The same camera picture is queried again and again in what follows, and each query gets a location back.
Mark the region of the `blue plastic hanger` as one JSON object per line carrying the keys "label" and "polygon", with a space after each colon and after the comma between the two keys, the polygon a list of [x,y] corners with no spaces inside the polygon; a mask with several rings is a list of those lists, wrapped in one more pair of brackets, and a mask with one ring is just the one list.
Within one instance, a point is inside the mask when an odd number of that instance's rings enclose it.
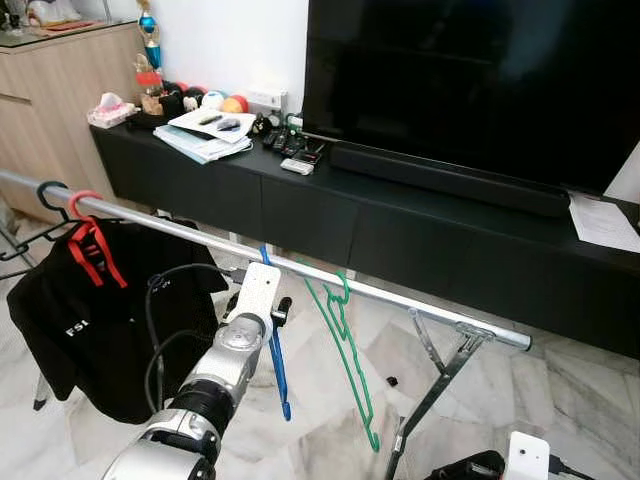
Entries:
{"label": "blue plastic hanger", "polygon": [[282,416],[285,421],[289,422],[292,419],[292,410],[291,403],[288,401],[287,375],[285,375],[285,362],[279,329],[276,329],[275,332],[271,330],[269,348],[275,372],[276,389],[278,389],[280,406],[282,406]]}

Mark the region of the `green plastic hanger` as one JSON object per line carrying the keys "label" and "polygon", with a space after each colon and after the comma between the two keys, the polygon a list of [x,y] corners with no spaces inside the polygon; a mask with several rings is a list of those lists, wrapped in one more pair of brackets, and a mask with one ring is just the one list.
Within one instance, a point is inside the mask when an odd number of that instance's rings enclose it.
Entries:
{"label": "green plastic hanger", "polygon": [[371,451],[379,453],[381,449],[381,438],[376,433],[372,420],[374,420],[375,410],[372,406],[372,396],[369,390],[369,381],[366,379],[364,367],[362,367],[360,355],[356,344],[355,334],[347,320],[346,307],[351,300],[351,288],[348,279],[342,274],[338,274],[340,280],[340,293],[335,293],[330,289],[329,284],[323,284],[324,300],[317,289],[312,285],[311,280],[305,276],[303,284],[310,293],[311,300],[315,302],[317,310],[329,330],[330,338],[333,339],[337,348],[338,357],[346,371],[349,389],[352,397],[355,398],[356,408],[362,428],[365,430],[367,442]]}

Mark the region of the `black plastic hanger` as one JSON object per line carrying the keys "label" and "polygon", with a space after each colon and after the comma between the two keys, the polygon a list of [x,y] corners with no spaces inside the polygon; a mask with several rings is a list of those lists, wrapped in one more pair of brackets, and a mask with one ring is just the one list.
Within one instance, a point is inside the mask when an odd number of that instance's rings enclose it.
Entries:
{"label": "black plastic hanger", "polygon": [[35,236],[29,237],[28,239],[23,239],[23,241],[15,241],[15,239],[10,236],[6,230],[0,227],[0,238],[4,238],[5,242],[8,243],[10,247],[10,252],[4,253],[0,252],[0,262],[6,262],[13,259],[20,259],[23,261],[23,264],[26,265],[26,269],[20,269],[17,271],[12,271],[12,273],[4,273],[0,274],[0,282],[4,282],[4,280],[18,278],[18,276],[22,276],[24,274],[29,273],[36,266],[36,261],[29,256],[29,247],[31,244],[36,241],[47,241],[47,242],[55,242],[59,236],[63,236],[65,233],[65,228],[67,227],[78,227],[81,224],[81,221],[72,218],[68,214],[67,209],[65,207],[55,206],[51,204],[49,198],[46,196],[47,189],[51,187],[59,187],[59,188],[67,188],[67,184],[59,182],[59,180],[45,180],[44,183],[38,184],[35,188],[35,193],[37,200],[41,202],[42,206],[45,209],[56,212],[58,214],[60,221],[58,223],[54,223],[50,225],[49,228],[44,230],[40,230],[40,232],[36,233]]}

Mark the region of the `black TV console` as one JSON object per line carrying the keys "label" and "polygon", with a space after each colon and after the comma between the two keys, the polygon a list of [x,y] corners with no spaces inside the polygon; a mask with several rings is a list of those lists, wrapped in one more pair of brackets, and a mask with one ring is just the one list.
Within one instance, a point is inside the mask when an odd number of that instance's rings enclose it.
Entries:
{"label": "black TV console", "polygon": [[154,133],[92,128],[116,196],[637,357],[637,253],[556,218],[251,148],[207,164]]}

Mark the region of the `silver metal clothes rack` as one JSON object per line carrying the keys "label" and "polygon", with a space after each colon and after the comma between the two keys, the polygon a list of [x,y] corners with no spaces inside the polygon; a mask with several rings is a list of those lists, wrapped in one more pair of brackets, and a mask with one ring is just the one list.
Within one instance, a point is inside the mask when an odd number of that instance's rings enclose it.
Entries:
{"label": "silver metal clothes rack", "polygon": [[[56,197],[64,198],[65,209],[70,212],[68,198],[73,196],[68,188],[49,188]],[[339,285],[338,274],[311,268],[301,262],[269,259],[265,252],[257,253],[250,247],[229,242],[200,230],[183,227],[141,212],[129,210],[99,198],[83,198],[90,209],[110,218],[132,221],[150,230],[159,230],[186,241],[204,244],[212,250],[220,250],[241,256],[250,262],[262,262],[288,273],[326,284]],[[233,282],[242,283],[246,268],[223,270]],[[385,480],[396,480],[396,470],[404,453],[408,435],[430,410],[436,399],[451,384],[453,376],[460,372],[470,357],[486,340],[499,340],[508,346],[526,351],[531,346],[529,335],[499,328],[463,314],[411,300],[399,294],[381,291],[358,282],[348,280],[351,291],[407,308],[413,324],[419,325],[421,317],[430,317],[436,323],[452,326],[462,335],[460,346],[448,362],[436,362],[440,376],[421,399],[415,411],[396,430],[396,439],[387,462]],[[179,389],[177,398],[164,404],[152,413],[146,422],[143,434],[133,440],[118,457],[111,462],[102,480],[216,480],[215,463],[221,449],[221,440],[234,416],[244,392],[259,366],[264,349],[269,348],[269,338],[262,337],[259,326],[250,321],[248,325],[236,325],[225,320],[212,335],[209,351],[197,362]]]}

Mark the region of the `black shirt with white logo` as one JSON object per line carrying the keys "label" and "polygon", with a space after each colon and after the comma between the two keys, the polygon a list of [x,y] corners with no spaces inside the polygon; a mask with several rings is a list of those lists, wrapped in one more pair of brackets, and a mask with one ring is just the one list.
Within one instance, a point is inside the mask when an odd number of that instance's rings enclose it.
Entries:
{"label": "black shirt with white logo", "polygon": [[[70,255],[68,233],[10,289],[6,303],[56,398],[78,388],[110,419],[142,424],[156,390],[145,380],[163,378],[164,392],[177,392],[218,329],[211,296],[228,284],[212,271],[204,244],[134,223],[99,223],[127,288],[111,280],[95,287]],[[155,346],[184,330],[198,338],[174,340],[160,357],[163,372],[148,371]]]}

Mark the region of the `white paper stack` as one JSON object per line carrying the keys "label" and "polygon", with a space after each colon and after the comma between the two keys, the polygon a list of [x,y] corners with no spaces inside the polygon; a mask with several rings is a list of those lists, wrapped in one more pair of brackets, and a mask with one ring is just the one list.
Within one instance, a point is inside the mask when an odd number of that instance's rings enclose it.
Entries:
{"label": "white paper stack", "polygon": [[[239,119],[241,127],[238,131],[218,131],[216,124],[228,116]],[[198,108],[156,127],[152,134],[197,164],[207,164],[250,150],[250,129],[256,119],[256,115],[251,113],[234,114]]]}

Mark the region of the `black soundbar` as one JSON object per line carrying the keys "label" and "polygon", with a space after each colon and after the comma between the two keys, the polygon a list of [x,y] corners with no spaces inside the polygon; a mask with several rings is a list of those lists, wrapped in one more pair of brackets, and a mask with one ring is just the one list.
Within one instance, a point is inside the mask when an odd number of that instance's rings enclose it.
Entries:
{"label": "black soundbar", "polygon": [[568,215],[570,198],[564,189],[544,186],[470,166],[443,163],[402,152],[348,141],[334,142],[329,152],[335,168],[357,172],[406,186],[434,189],[484,204],[516,209],[547,218]]}

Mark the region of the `white paper sheet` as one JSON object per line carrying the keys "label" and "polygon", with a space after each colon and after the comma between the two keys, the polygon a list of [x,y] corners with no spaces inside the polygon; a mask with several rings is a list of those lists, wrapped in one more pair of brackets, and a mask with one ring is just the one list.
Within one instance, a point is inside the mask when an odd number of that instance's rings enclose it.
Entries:
{"label": "white paper sheet", "polygon": [[640,253],[639,234],[617,205],[584,195],[571,195],[568,211],[581,241]]}

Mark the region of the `blue gold trophy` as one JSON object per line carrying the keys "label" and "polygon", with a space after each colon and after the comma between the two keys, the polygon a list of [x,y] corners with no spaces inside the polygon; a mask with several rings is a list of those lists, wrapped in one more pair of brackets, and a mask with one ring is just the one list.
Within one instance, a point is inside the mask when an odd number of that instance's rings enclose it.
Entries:
{"label": "blue gold trophy", "polygon": [[157,41],[157,20],[151,13],[150,0],[136,0],[136,3],[140,8],[137,26],[143,38],[143,51],[134,60],[134,79],[147,95],[164,95],[163,50]]}

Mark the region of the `black television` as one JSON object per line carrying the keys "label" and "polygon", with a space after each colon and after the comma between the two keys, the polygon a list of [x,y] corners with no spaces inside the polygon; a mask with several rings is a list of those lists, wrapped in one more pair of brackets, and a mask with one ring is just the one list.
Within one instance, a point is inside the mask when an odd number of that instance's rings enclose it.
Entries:
{"label": "black television", "polygon": [[637,147],[623,0],[308,0],[310,134],[600,193]]}

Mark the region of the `light wooden cabinet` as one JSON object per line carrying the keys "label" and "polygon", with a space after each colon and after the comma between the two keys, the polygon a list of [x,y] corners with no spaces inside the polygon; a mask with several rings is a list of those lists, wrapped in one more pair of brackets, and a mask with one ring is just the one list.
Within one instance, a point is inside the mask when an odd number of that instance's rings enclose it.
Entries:
{"label": "light wooden cabinet", "polygon": [[0,47],[0,170],[114,197],[87,114],[104,93],[134,101],[132,26]]}

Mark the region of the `red flat box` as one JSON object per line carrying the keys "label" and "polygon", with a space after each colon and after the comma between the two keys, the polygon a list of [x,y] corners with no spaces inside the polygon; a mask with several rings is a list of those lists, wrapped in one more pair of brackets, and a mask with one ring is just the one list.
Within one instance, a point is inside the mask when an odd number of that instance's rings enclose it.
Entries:
{"label": "red flat box", "polygon": [[73,20],[73,22],[55,24],[55,26],[42,26],[40,31],[44,33],[44,35],[63,35],[65,32],[72,32],[77,31],[77,29],[87,29],[96,26],[100,26],[100,22],[96,22],[96,20]]}

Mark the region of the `white robed figurine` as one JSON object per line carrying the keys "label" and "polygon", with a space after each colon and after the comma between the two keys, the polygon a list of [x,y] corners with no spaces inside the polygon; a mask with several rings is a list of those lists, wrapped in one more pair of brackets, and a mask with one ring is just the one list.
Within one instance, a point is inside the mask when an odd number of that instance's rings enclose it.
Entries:
{"label": "white robed figurine", "polygon": [[29,26],[52,27],[83,20],[70,0],[27,0],[24,9]]}

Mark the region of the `white wall socket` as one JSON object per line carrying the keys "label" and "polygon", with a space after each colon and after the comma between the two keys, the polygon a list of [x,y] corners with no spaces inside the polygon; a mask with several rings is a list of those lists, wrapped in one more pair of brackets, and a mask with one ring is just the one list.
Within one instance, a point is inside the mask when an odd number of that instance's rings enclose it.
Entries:
{"label": "white wall socket", "polygon": [[246,90],[243,92],[253,108],[283,111],[287,106],[288,92],[285,90]]}

